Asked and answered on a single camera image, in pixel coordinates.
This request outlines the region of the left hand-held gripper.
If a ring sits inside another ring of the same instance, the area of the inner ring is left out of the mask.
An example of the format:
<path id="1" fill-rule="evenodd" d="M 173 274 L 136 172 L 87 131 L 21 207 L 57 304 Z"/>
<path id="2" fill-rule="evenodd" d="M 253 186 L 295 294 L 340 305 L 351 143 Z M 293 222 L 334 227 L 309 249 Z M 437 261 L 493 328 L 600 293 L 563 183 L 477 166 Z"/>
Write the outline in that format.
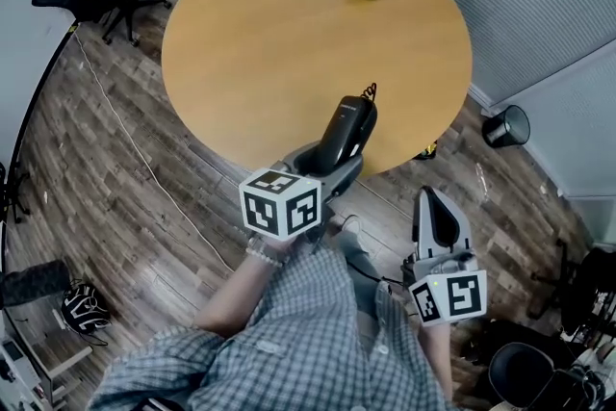
<path id="1" fill-rule="evenodd" d="M 270 168 L 260 168 L 239 185 L 244 226 L 273 239 L 291 239 L 323 222 L 323 209 L 342 195 L 362 171 L 361 154 L 332 171 L 313 171 L 315 150 L 310 142 Z"/>

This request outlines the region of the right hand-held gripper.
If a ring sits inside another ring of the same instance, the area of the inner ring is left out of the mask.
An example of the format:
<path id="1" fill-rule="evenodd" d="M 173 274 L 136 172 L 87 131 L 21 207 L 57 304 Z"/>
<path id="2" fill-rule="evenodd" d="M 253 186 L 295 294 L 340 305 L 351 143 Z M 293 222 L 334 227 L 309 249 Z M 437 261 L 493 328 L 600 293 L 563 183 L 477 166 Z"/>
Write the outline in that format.
<path id="1" fill-rule="evenodd" d="M 418 255 L 439 256 L 415 263 L 415 281 L 408 286 L 422 326 L 485 315 L 487 271 L 478 268 L 470 251 L 470 222 L 458 205 L 439 190 L 421 187 L 414 202 L 412 241 Z M 456 249 L 464 251 L 444 255 Z"/>

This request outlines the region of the black telephone handset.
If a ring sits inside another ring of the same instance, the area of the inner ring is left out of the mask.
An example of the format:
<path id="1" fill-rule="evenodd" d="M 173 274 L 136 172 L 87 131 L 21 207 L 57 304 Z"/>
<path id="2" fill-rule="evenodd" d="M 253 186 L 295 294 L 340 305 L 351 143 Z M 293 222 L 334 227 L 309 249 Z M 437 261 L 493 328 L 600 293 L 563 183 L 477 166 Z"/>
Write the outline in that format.
<path id="1" fill-rule="evenodd" d="M 317 175 L 332 172 L 364 149 L 377 120 L 375 103 L 363 96 L 345 96 L 316 147 Z"/>

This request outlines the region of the person's left forearm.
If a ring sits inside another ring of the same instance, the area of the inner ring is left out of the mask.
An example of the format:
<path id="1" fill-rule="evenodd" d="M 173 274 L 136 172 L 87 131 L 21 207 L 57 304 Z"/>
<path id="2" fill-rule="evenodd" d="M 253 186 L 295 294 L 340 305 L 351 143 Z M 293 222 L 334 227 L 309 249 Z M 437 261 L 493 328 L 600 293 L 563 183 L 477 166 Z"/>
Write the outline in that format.
<path id="1" fill-rule="evenodd" d="M 222 338 L 242 331 L 294 241 L 257 238 L 240 266 L 195 315 L 193 325 Z"/>

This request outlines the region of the person's right forearm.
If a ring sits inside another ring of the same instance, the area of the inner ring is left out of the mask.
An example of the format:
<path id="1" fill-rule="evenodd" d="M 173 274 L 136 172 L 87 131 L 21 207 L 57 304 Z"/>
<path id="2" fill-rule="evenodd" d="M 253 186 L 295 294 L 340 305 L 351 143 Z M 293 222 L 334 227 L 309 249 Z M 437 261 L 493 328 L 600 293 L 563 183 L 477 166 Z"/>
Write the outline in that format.
<path id="1" fill-rule="evenodd" d="M 421 326 L 418 340 L 423 353 L 432 368 L 446 399 L 453 398 L 453 379 L 450 351 L 451 327 L 441 323 L 429 327 Z"/>

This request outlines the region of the round wooden table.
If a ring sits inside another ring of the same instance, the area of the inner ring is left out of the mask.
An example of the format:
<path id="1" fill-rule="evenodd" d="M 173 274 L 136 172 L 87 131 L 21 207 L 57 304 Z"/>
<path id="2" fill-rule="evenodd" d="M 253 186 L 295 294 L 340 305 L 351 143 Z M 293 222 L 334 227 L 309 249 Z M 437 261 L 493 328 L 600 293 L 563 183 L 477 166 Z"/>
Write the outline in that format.
<path id="1" fill-rule="evenodd" d="M 472 66 L 454 0 L 178 0 L 162 49 L 175 112 L 250 170 L 318 140 L 341 98 L 369 85 L 364 171 L 400 166 L 455 120 Z"/>

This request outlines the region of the grey trouser leg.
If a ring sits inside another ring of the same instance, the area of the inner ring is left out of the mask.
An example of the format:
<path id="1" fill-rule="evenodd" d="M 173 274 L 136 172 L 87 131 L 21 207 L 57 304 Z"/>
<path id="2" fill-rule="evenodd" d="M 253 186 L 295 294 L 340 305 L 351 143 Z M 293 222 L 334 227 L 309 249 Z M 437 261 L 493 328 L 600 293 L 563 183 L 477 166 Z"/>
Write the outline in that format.
<path id="1" fill-rule="evenodd" d="M 342 230 L 334 240 L 346 258 L 357 304 L 359 338 L 365 352 L 370 354 L 379 332 L 375 292 L 380 275 L 372 265 L 369 254 L 361 247 L 357 229 Z"/>

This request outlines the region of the black mesh waste bin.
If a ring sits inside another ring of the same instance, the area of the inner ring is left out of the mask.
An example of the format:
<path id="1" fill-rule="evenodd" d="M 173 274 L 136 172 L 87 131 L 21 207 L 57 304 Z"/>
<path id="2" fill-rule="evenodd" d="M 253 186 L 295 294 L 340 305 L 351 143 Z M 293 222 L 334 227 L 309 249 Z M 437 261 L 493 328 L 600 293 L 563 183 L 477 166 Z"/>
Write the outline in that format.
<path id="1" fill-rule="evenodd" d="M 497 115 L 487 118 L 482 124 L 481 134 L 492 148 L 524 145 L 530 137 L 530 124 L 520 107 L 510 105 Z"/>

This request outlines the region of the black swivel chair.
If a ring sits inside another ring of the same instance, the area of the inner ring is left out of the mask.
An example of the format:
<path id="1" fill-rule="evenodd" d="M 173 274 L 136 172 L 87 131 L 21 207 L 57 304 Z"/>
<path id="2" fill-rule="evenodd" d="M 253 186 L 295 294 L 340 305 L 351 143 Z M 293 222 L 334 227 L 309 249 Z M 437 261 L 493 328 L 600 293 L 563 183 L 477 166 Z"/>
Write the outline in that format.
<path id="1" fill-rule="evenodd" d="M 591 333 L 603 330 L 609 325 L 601 315 L 607 308 L 594 313 L 597 299 L 606 295 L 608 303 L 616 301 L 616 252 L 593 247 L 579 262 L 569 258 L 568 244 L 558 238 L 555 242 L 560 250 L 559 274 L 548 278 L 533 272 L 530 279 L 552 287 L 552 293 L 536 310 L 528 309 L 527 316 L 540 320 L 549 310 L 558 309 L 561 327 L 567 336 L 575 336 L 583 328 Z"/>

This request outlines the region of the dark round-backed chair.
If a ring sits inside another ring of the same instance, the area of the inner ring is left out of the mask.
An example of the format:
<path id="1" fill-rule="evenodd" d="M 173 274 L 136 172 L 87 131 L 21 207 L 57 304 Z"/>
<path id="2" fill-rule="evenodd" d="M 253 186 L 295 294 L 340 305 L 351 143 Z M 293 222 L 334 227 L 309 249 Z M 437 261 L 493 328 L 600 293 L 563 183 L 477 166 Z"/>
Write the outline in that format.
<path id="1" fill-rule="evenodd" d="M 601 411 L 606 389 L 599 376 L 580 363 L 557 368 L 543 351 L 522 343 L 500 348 L 488 369 L 501 398 L 520 411 Z"/>

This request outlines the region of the plaid shirt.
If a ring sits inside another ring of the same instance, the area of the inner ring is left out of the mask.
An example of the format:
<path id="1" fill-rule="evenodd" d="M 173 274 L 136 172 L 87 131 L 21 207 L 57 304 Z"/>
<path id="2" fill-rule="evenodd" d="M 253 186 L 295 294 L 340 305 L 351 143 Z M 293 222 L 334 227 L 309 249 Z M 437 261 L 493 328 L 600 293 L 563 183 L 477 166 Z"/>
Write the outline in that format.
<path id="1" fill-rule="evenodd" d="M 277 270 L 240 333 L 172 326 L 116 360 L 89 411 L 185 395 L 186 411 L 456 411 L 384 285 L 365 347 L 343 255 L 304 245 Z"/>

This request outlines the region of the black and white helmet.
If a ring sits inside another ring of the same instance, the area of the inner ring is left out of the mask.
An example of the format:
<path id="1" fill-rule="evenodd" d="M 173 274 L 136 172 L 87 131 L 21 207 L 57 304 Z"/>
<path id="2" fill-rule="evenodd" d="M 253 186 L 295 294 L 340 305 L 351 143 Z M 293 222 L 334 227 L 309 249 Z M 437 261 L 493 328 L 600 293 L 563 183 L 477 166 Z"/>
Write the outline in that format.
<path id="1" fill-rule="evenodd" d="M 61 315 L 67 326 L 81 335 L 92 335 L 111 324 L 105 298 L 90 283 L 74 284 L 64 292 Z"/>

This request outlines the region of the dark patterned fabric bundle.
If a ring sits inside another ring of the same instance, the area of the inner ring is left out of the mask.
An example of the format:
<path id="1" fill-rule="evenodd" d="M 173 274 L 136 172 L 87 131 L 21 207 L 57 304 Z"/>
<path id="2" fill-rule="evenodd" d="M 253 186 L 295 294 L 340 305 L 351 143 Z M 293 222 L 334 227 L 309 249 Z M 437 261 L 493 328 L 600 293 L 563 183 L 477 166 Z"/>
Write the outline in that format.
<path id="1" fill-rule="evenodd" d="M 0 272 L 0 310 L 63 292 L 69 284 L 70 274 L 63 260 Z"/>

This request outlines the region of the white electronic device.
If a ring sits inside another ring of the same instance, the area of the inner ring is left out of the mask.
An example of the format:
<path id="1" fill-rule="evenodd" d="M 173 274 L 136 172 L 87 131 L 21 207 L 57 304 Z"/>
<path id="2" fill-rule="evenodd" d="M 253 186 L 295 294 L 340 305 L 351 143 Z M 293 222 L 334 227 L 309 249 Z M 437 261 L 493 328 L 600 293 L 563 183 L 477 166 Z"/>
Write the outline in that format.
<path id="1" fill-rule="evenodd" d="M 9 367 L 9 377 L 16 385 L 19 403 L 26 411 L 44 411 L 37 392 L 41 383 L 39 375 L 19 345 L 12 338 L 5 338 L 0 342 L 0 355 Z"/>

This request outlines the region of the white metal table frame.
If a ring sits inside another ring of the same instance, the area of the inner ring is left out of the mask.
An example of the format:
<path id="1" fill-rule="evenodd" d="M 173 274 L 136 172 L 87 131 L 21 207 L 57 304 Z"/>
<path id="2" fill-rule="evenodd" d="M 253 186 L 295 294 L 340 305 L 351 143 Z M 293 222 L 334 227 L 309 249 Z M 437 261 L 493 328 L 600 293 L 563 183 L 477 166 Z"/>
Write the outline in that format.
<path id="1" fill-rule="evenodd" d="M 92 354 L 92 348 L 84 347 L 60 360 L 57 364 L 47 364 L 25 339 L 7 311 L 2 311 L 0 324 L 3 326 L 0 342 L 5 338 L 12 338 L 35 368 L 41 381 L 37 392 L 39 402 L 44 406 L 44 411 L 60 411 L 66 406 L 66 396 L 82 382 L 81 378 L 68 377 L 67 373 L 82 360 L 89 357 Z"/>

